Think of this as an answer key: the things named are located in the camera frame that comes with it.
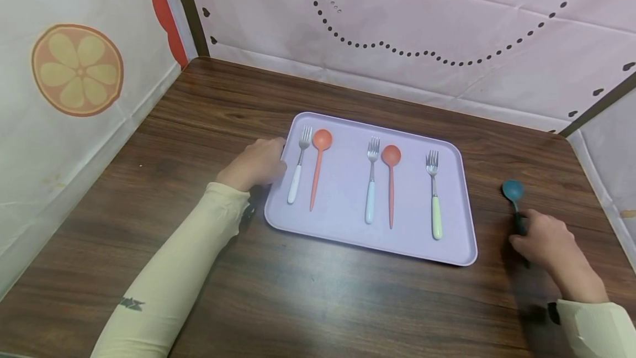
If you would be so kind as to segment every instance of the spoon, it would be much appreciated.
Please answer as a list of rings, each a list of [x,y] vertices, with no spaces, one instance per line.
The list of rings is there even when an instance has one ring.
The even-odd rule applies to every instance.
[[[316,170],[314,171],[314,185],[311,186],[311,203],[309,204],[309,211],[314,210],[314,199],[318,188],[318,178],[320,177],[322,152],[331,147],[331,142],[331,133],[326,129],[320,129],[314,134],[314,147],[318,149],[318,159],[316,160]]]
[[[515,224],[517,233],[519,235],[526,236],[528,234],[528,229],[523,223],[523,219],[519,213],[519,206],[517,205],[517,201],[523,196],[523,184],[516,180],[508,180],[503,183],[501,190],[503,192],[503,196],[505,196],[515,208]],[[530,263],[526,259],[524,259],[524,263],[526,263],[526,267],[530,267]]]
[[[389,145],[382,151],[382,160],[389,166],[389,228],[393,229],[393,168],[402,159],[402,153],[395,145]]]

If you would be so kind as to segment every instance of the dotted line pattern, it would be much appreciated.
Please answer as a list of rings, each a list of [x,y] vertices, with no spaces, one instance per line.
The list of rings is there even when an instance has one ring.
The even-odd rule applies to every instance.
[[[318,1],[314,1],[314,7],[318,7],[318,6],[319,6]],[[561,4],[560,4],[560,8],[561,9],[564,9],[566,6],[568,6],[568,2],[567,1],[561,2]],[[209,10],[206,9],[205,7],[202,7],[201,10],[202,10],[202,14],[204,15],[204,17],[209,18],[209,16],[210,16]],[[322,10],[317,10],[317,13],[318,13],[319,16],[323,15],[323,11]],[[548,15],[548,19],[555,18],[557,16],[556,14],[557,14],[556,12],[551,12]],[[400,50],[398,52],[397,48],[391,48],[391,45],[389,43],[385,43],[384,40],[381,40],[377,44],[376,43],[371,43],[371,44],[355,43],[352,40],[345,39],[343,36],[340,36],[337,31],[334,31],[333,30],[334,28],[329,25],[329,22],[328,22],[327,18],[323,18],[322,19],[322,23],[327,26],[327,30],[329,32],[332,32],[335,38],[339,38],[342,43],[346,43],[349,46],[354,46],[355,48],[363,48],[363,49],[367,49],[367,48],[371,48],[371,49],[385,48],[385,49],[390,50],[390,52],[392,52],[392,53],[396,53],[399,56],[405,56],[406,55],[406,57],[431,56],[436,61],[441,62],[444,65],[449,65],[449,66],[455,66],[455,65],[457,65],[457,66],[464,66],[464,65],[470,66],[470,65],[473,65],[473,64],[482,64],[482,62],[484,62],[484,58],[478,58],[475,61],[469,60],[469,61],[456,62],[456,61],[452,61],[452,60],[448,60],[446,58],[443,58],[443,56],[440,56],[435,51],[430,51],[429,52],[428,50],[425,50],[425,51],[422,51],[422,52],[419,52],[419,51],[415,51],[415,52],[406,51],[405,52],[403,50]],[[539,24],[537,24],[537,28],[539,28],[539,29],[543,28],[544,26],[545,26],[545,22],[540,22]],[[535,33],[535,30],[528,31],[528,33],[526,34],[526,36],[527,36],[526,39],[528,39],[530,36],[533,36],[534,33]],[[214,39],[214,36],[212,36],[212,35],[210,36],[210,42],[213,45],[218,43],[218,41],[216,39]],[[516,40],[516,44],[521,44],[521,43],[523,43],[523,38],[522,37],[520,37],[519,39]],[[514,44],[506,45],[506,51],[513,49],[513,47],[514,47]],[[497,50],[497,52],[495,52],[494,54],[488,54],[487,56],[485,56],[485,60],[486,61],[490,60],[493,56],[501,56],[501,54],[503,54],[503,52],[504,52],[503,50]],[[633,66],[636,66],[636,62],[629,62],[628,64],[623,65],[623,72],[628,72],[629,70],[631,70],[633,68]],[[598,95],[603,93],[603,91],[605,91],[605,89],[596,89],[596,90],[594,90],[592,92],[592,95],[594,97],[598,97]],[[576,116],[578,114],[578,112],[579,111],[569,112],[568,117],[569,118],[573,118],[574,116]],[[549,131],[549,133],[556,133],[556,132],[557,132],[556,130],[550,130]]]
[[[314,7],[318,7],[319,3],[318,1],[314,1]],[[564,9],[566,6],[568,6],[568,2],[561,2],[560,7],[561,9]],[[322,10],[317,10],[318,15],[322,16],[323,15],[323,11]],[[552,12],[548,15],[548,19],[552,19],[555,18],[557,15],[556,12]],[[491,58],[493,58],[493,56],[501,56],[501,54],[503,54],[505,51],[509,51],[511,49],[513,49],[514,44],[509,44],[506,45],[505,50],[497,50],[497,52],[495,52],[494,54],[488,54],[486,55],[484,58],[478,58],[477,60],[468,60],[468,61],[453,61],[453,60],[448,60],[447,58],[444,58],[444,56],[439,55],[439,53],[436,53],[435,51],[404,51],[398,48],[392,48],[391,45],[389,43],[386,43],[384,40],[381,40],[379,43],[358,43],[357,41],[354,40],[348,40],[346,38],[344,38],[344,36],[340,36],[339,32],[334,31],[334,28],[332,26],[329,25],[329,22],[327,20],[327,18],[323,18],[322,19],[322,23],[325,24],[327,26],[327,30],[329,32],[332,32],[334,37],[339,38],[340,41],[342,43],[345,43],[347,45],[350,46],[354,46],[355,48],[372,48],[375,49],[376,47],[378,48],[385,48],[388,49],[390,52],[395,53],[399,56],[406,56],[406,57],[420,57],[420,56],[431,56],[433,57],[436,61],[441,62],[444,65],[449,65],[449,66],[470,66],[473,64],[481,64],[484,61],[490,60]],[[537,28],[543,28],[545,26],[545,22],[540,22],[539,24],[537,24]],[[528,39],[530,36],[534,35],[535,30],[530,30],[528,31],[528,33],[526,34],[526,39]],[[516,44],[521,44],[523,43],[523,37],[520,37],[519,39],[516,40]]]

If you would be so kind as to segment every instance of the orange slice illustration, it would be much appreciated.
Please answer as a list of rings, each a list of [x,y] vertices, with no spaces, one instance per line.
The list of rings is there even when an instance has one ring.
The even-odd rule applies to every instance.
[[[42,95],[65,114],[97,115],[120,97],[121,54],[93,28],[76,24],[50,28],[33,48],[31,64]]]

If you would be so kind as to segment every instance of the cardboard wall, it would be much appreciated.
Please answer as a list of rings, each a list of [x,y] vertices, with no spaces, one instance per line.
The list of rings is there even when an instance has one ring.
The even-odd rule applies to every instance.
[[[0,298],[187,63],[166,0],[0,0]]]
[[[569,137],[636,271],[636,91]]]
[[[634,73],[631,0],[193,0],[200,52],[560,132]]]

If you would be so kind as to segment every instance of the table top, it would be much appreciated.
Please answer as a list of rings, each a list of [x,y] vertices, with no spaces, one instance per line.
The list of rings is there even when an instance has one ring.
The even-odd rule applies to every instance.
[[[558,290],[507,243],[521,206],[569,224],[608,294],[636,277],[560,136],[229,62],[193,61],[0,303],[0,351],[87,357],[123,293],[245,145],[313,111],[447,140],[463,154],[479,248],[440,265],[277,231],[259,209],[217,258],[172,357],[569,356]]]

